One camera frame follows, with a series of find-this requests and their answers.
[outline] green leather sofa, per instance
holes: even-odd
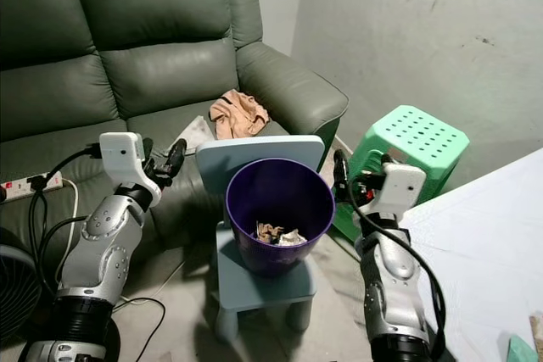
[[[316,134],[327,147],[347,107],[335,87],[261,42],[259,0],[1,2],[2,181],[51,170],[106,131],[138,132],[163,150],[232,88],[268,109],[262,135]],[[78,215],[113,191],[99,160],[78,159],[62,173],[79,188]],[[46,197],[50,226],[71,216],[71,188]],[[0,214],[26,245],[29,202],[4,203]],[[205,192],[188,157],[149,211],[134,259],[210,236],[220,218],[221,198]],[[52,240],[48,270],[68,232]]]

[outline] sofa backrest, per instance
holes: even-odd
[[[0,140],[211,100],[258,0],[1,0]]]

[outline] green plastic stool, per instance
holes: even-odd
[[[362,170],[380,171],[381,156],[390,154],[402,163],[426,172],[417,203],[436,197],[469,144],[464,132],[408,105],[401,105],[373,124],[349,160],[350,178]],[[352,242],[360,234],[353,225],[352,208],[338,205],[333,224]]]

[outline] purple trash bin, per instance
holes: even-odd
[[[332,224],[335,203],[326,182],[312,169],[288,159],[261,159],[230,180],[227,222],[249,270],[264,277],[294,268]],[[298,229],[306,243],[279,247],[256,238],[256,222]]]

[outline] sofa armrest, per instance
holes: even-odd
[[[338,88],[262,42],[240,48],[236,60],[241,91],[288,133],[319,134],[327,127],[335,133],[349,103]]]

